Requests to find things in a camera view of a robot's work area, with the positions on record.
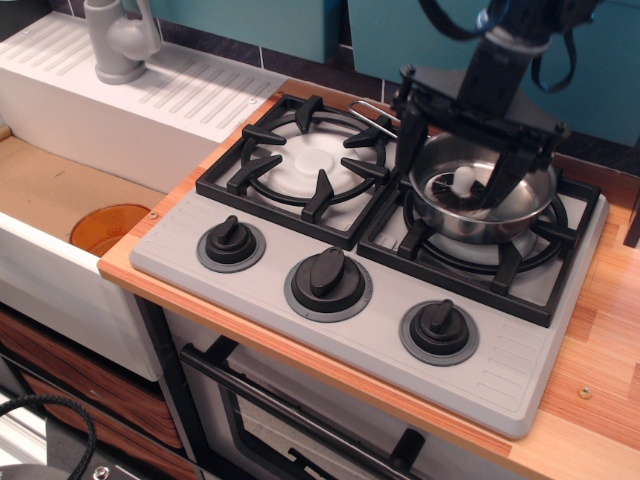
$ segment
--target wooden countertop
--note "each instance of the wooden countertop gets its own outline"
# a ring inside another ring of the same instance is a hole
[[[288,81],[283,92],[320,94],[346,109],[350,97]],[[263,105],[249,122],[266,112]],[[164,216],[239,138],[207,157],[152,213]],[[640,179],[558,157],[567,176],[602,187],[611,203],[602,238],[531,432],[509,440],[334,360],[313,348],[134,270],[129,252],[153,227],[149,216],[98,263],[102,275],[164,308],[322,380],[427,432],[532,478],[640,478],[640,250],[623,246]],[[579,393],[588,387],[590,399]]]

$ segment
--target black oven handle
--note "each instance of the black oven handle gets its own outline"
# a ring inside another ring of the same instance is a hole
[[[295,405],[228,368],[225,365],[226,358],[236,345],[237,343],[233,340],[220,337],[207,353],[202,353],[192,344],[187,344],[180,351],[180,360],[236,395],[250,401],[271,415],[288,422],[289,425],[306,432],[316,440],[357,461],[363,467],[383,475],[384,478],[419,480],[418,477],[408,471],[425,442],[424,437],[418,432],[407,429],[391,458],[386,460],[358,445],[355,441],[332,427],[306,414]],[[411,442],[406,442],[407,434],[410,435]]]

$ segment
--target teal cabinet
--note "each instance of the teal cabinet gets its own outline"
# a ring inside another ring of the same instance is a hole
[[[125,8],[137,10],[135,0]],[[338,48],[340,0],[151,0],[154,17],[324,62]]]
[[[460,25],[471,28],[488,0],[440,0]],[[476,41],[455,42],[440,34],[417,0],[349,0],[356,70],[400,81],[413,63],[464,69]],[[595,21],[575,30],[578,64],[573,82],[555,94],[540,92],[527,74],[523,91],[574,131],[633,146],[640,137],[640,0],[605,2]],[[553,83],[569,69],[564,42],[555,36],[542,62],[542,79]]]

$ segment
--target toy stove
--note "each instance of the toy stove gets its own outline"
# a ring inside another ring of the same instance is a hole
[[[384,119],[377,121],[389,127]],[[395,144],[285,96],[131,263],[509,437],[533,423],[608,213],[568,179],[503,245],[433,233]]]

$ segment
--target gray faucet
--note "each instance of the gray faucet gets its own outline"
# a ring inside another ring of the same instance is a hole
[[[144,60],[162,46],[149,0],[137,2],[142,20],[127,19],[121,0],[84,2],[96,74],[104,83],[119,85],[140,77],[145,71]]]

